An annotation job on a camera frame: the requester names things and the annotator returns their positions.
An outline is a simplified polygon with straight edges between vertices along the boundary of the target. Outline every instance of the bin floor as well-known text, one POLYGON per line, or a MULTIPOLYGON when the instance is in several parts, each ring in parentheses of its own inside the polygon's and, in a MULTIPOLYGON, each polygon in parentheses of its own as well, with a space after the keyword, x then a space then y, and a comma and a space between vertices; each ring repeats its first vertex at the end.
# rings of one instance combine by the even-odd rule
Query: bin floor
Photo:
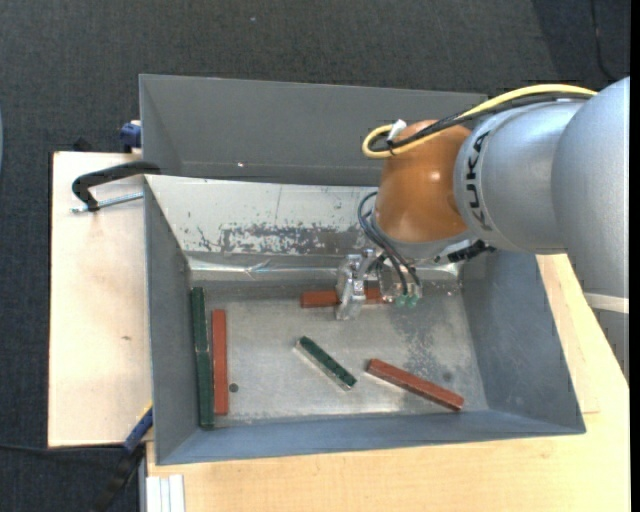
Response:
MULTIPOLYGON (((214 289, 209 297, 216 297, 214 289)), ((227 311, 229 414, 216 425, 358 414, 447 413, 366 373, 382 359, 462 395, 464 410, 487 409, 460 292, 429 292, 413 309, 365 306, 354 321, 296 300, 209 301, 227 311), (296 341, 307 336, 358 382, 345 391, 313 366, 296 341)))

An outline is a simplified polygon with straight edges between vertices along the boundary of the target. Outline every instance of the yellow cable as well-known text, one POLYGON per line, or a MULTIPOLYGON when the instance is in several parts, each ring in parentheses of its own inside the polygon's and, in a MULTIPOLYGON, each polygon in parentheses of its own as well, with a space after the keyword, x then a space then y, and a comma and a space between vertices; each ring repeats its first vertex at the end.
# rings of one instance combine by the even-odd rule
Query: yellow cable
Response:
MULTIPOLYGON (((590 89, 585 89, 584 87, 577 87, 575 85, 564 85, 564 84, 531 85, 529 87, 522 87, 521 89, 516 89, 514 91, 506 92, 504 94, 501 94, 500 96, 496 96, 495 98, 487 100, 484 103, 481 103, 480 105, 477 105, 476 107, 473 107, 463 112, 462 114, 458 115, 456 119, 460 117, 468 116, 471 114, 477 114, 485 110, 490 110, 493 107, 496 107, 497 105, 506 103, 507 101, 512 101, 517 98, 521 98, 523 96, 529 96, 532 94, 554 93, 554 92, 567 93, 567 94, 585 94, 589 96, 593 96, 596 94, 595 91, 592 91, 590 89)), ((377 137, 383 133, 388 133, 391 130, 392 126, 393 125, 391 124, 388 124, 385 126, 379 126, 378 128, 374 129, 371 133, 369 133, 369 135, 365 137, 364 142, 362 143, 362 152, 369 158, 389 158, 392 154, 398 155, 400 153, 405 153, 415 148, 416 146, 423 144, 429 139, 432 139, 433 137, 435 137, 440 133, 440 132, 432 133, 431 135, 427 135, 426 137, 410 142, 405 146, 401 146, 399 148, 394 149, 393 153, 391 153, 390 150, 371 151, 369 149, 369 144, 371 143, 371 140, 374 137, 377 137)))

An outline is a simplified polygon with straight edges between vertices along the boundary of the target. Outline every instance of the black floor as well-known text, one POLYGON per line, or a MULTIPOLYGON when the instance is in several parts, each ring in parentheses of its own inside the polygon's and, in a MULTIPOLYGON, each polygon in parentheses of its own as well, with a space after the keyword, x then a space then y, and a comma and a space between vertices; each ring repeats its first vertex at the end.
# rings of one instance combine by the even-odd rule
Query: black floor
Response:
MULTIPOLYGON (((46 446, 49 154, 120 151, 139 73, 600 89, 630 72, 631 0, 593 1, 0 0, 0 511, 88 510, 117 461, 6 445, 46 446)), ((131 484, 112 510, 136 507, 131 484)))

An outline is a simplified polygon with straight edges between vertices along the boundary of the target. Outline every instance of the dark green bar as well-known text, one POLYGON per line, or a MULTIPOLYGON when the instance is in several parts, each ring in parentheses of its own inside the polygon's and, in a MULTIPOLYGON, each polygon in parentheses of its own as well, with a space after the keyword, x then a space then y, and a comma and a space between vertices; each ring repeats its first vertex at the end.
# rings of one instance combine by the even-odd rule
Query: dark green bar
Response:
POLYGON ((340 387, 349 390, 358 382, 353 375, 322 350, 312 339, 303 336, 298 340, 298 345, 309 359, 340 387))
POLYGON ((193 345, 196 351, 196 379, 198 383, 198 412, 202 428, 213 427, 213 363, 207 337, 204 289, 191 290, 191 319, 193 345))

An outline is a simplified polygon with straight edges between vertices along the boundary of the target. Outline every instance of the red stick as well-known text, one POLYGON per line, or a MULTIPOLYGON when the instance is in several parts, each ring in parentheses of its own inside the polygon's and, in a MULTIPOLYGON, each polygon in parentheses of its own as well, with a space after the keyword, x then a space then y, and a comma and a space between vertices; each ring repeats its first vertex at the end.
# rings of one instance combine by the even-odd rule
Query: red stick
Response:
POLYGON ((211 313, 213 345, 213 412, 229 413, 229 384, 227 380, 227 314, 224 309, 211 313))
MULTIPOLYGON (((365 304, 380 304, 382 297, 378 288, 367 288, 365 290, 367 302, 365 304)), ((335 290, 320 290, 314 292, 303 292, 300 295, 300 307, 302 308, 329 308, 340 303, 335 290)))
POLYGON ((402 389, 406 389, 411 393, 415 393, 454 411, 462 409, 462 404, 464 404, 464 398, 453 391, 442 388, 428 380, 416 377, 409 372, 405 372, 400 368, 380 361, 380 359, 372 359, 369 361, 367 371, 371 375, 375 375, 391 384, 395 384, 402 389))

